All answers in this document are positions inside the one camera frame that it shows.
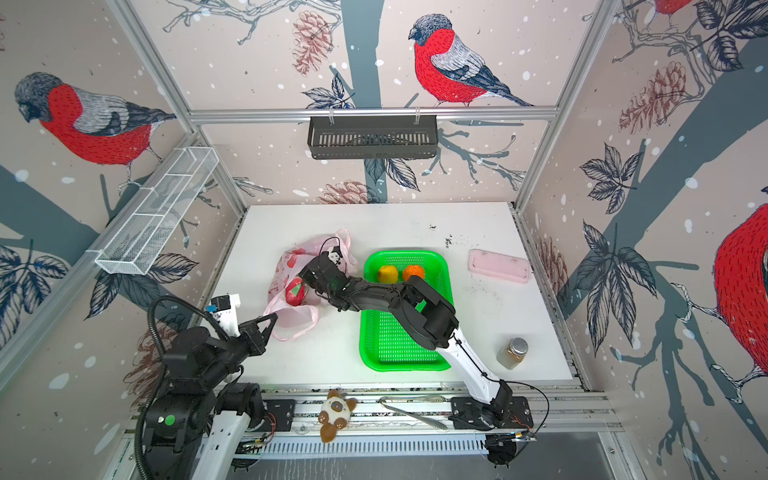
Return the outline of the pink plastic bag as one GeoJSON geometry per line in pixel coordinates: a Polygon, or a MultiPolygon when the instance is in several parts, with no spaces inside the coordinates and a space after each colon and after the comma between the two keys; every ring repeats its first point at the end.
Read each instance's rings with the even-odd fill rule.
{"type": "Polygon", "coordinates": [[[346,274],[356,273],[359,263],[351,253],[352,239],[346,229],[315,236],[292,246],[281,255],[267,294],[263,316],[275,313],[271,336],[281,342],[295,340],[317,326],[321,308],[328,304],[300,277],[300,272],[324,252],[346,274]]]}

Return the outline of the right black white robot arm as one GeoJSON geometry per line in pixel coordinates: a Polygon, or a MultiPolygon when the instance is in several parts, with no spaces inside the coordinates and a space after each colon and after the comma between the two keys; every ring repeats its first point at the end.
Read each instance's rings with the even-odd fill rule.
{"type": "Polygon", "coordinates": [[[461,331],[454,306],[425,280],[371,283],[343,273],[326,252],[313,258],[299,278],[339,311],[393,315],[413,341],[437,352],[459,371],[479,409],[477,425],[490,430],[510,418],[512,389],[488,371],[461,331]]]}

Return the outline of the orange fruit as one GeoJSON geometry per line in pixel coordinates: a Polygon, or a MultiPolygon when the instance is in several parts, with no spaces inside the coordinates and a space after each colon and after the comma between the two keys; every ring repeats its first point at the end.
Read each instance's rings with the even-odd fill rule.
{"type": "Polygon", "coordinates": [[[402,279],[408,281],[411,278],[426,278],[425,269],[421,265],[409,265],[402,272],[402,279]]]}

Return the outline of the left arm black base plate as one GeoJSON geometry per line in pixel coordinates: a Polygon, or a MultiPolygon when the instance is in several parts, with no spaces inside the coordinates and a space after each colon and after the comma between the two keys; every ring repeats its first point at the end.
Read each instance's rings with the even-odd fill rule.
{"type": "Polygon", "coordinates": [[[266,399],[263,401],[264,416],[257,432],[290,432],[295,416],[296,401],[293,399],[266,399]]]}

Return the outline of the yellow mango fruit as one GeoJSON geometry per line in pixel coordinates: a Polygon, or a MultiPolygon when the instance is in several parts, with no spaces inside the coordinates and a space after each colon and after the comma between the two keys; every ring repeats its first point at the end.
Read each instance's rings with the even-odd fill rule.
{"type": "Polygon", "coordinates": [[[399,281],[399,271],[393,265],[383,265],[377,272],[379,283],[394,284],[399,281]]]}

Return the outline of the red dragon fruit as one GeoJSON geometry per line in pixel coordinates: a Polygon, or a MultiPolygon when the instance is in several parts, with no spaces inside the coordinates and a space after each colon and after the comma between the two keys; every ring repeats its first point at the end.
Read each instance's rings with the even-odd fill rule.
{"type": "Polygon", "coordinates": [[[290,306],[301,306],[306,299],[307,287],[301,278],[293,278],[286,286],[285,301],[290,306]]]}

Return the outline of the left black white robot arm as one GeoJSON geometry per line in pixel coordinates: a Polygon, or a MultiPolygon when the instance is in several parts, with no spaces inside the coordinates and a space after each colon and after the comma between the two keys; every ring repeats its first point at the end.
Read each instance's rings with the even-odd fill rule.
{"type": "Polygon", "coordinates": [[[161,378],[137,422],[135,455],[143,479],[190,479],[204,434],[216,433],[215,419],[225,413],[245,428],[267,424],[267,437],[274,436],[278,419],[261,387],[226,378],[266,351],[277,320],[272,313],[247,321],[238,336],[225,339],[201,326],[175,338],[161,357],[161,378]]]}

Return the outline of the green plastic basket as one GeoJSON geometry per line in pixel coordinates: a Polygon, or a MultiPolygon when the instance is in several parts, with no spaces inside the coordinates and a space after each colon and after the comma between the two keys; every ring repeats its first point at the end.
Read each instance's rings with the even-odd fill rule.
{"type": "MultiPolygon", "coordinates": [[[[425,271],[425,281],[448,302],[453,301],[449,268],[444,257],[429,250],[384,250],[368,257],[363,278],[377,283],[382,267],[392,266],[403,273],[410,266],[425,271]]],[[[437,352],[418,345],[387,312],[365,310],[360,320],[360,357],[378,372],[445,371],[449,363],[437,352]]]]}

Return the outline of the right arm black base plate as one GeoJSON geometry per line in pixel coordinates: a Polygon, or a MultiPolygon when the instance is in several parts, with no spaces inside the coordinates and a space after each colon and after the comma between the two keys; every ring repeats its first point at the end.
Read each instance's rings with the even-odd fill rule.
{"type": "Polygon", "coordinates": [[[453,397],[448,419],[456,430],[532,430],[534,426],[529,402],[522,396],[512,397],[502,413],[472,397],[453,397]]]}

